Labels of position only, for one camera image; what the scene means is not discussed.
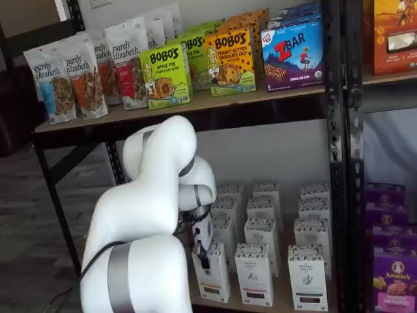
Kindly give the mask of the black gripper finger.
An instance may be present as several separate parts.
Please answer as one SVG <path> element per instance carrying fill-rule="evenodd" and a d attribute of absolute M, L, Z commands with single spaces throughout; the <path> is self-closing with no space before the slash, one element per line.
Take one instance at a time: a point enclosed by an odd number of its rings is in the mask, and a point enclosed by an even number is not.
<path fill-rule="evenodd" d="M 203 247 L 203 245 L 201 244 L 201 241 L 197 242 L 196 252 L 197 252 L 197 257 L 200 259 L 202 268 L 204 270 L 209 270 L 210 262 L 207 257 L 207 249 Z"/>

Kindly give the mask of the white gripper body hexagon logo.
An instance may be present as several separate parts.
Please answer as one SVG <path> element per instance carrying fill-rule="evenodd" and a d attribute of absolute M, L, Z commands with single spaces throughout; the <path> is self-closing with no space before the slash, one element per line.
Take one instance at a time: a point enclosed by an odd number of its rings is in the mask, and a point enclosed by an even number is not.
<path fill-rule="evenodd" d="M 213 238 L 212 218 L 206 216 L 203 220 L 197 221 L 192 226 L 192 235 L 195 253 L 205 253 L 209 249 Z"/>

